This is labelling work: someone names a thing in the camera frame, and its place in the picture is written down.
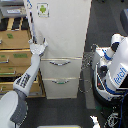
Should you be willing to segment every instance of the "robot body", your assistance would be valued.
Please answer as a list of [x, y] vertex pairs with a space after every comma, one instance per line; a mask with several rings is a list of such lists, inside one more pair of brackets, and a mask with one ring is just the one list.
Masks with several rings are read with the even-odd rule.
[[92, 63], [93, 88], [102, 101], [111, 103], [114, 100], [116, 103], [128, 89], [124, 84], [128, 81], [127, 56], [128, 37], [124, 38], [119, 34], [112, 36], [111, 47], [96, 49]]

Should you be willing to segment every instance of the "gray floor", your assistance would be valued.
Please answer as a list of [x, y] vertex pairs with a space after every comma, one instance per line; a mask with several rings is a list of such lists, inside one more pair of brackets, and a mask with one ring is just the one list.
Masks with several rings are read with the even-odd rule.
[[[128, 8], [128, 1], [120, 0], [92, 0], [91, 15], [85, 43], [85, 57], [91, 55], [92, 44], [110, 46], [111, 36], [120, 33], [126, 36], [120, 23], [120, 12]], [[29, 111], [21, 128], [36, 128], [39, 125], [79, 125], [92, 128], [91, 115], [98, 117], [101, 128], [105, 119], [96, 109], [95, 98], [90, 89], [90, 69], [83, 60], [80, 89], [77, 99], [47, 100], [46, 98], [27, 99]]]

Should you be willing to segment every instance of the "sticker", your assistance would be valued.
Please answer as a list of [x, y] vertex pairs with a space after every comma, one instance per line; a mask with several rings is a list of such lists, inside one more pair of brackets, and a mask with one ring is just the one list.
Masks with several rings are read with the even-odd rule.
[[49, 17], [49, 5], [47, 3], [38, 3], [37, 10], [39, 17]]
[[20, 9], [7, 10], [9, 14], [20, 14]]
[[14, 58], [28, 58], [26, 53], [13, 54]]
[[1, 58], [5, 58], [5, 55], [0, 55]]
[[7, 34], [9, 39], [13, 39], [13, 35], [12, 34]]
[[10, 70], [11, 70], [11, 69], [13, 69], [13, 68], [8, 68], [8, 69], [10, 69]]

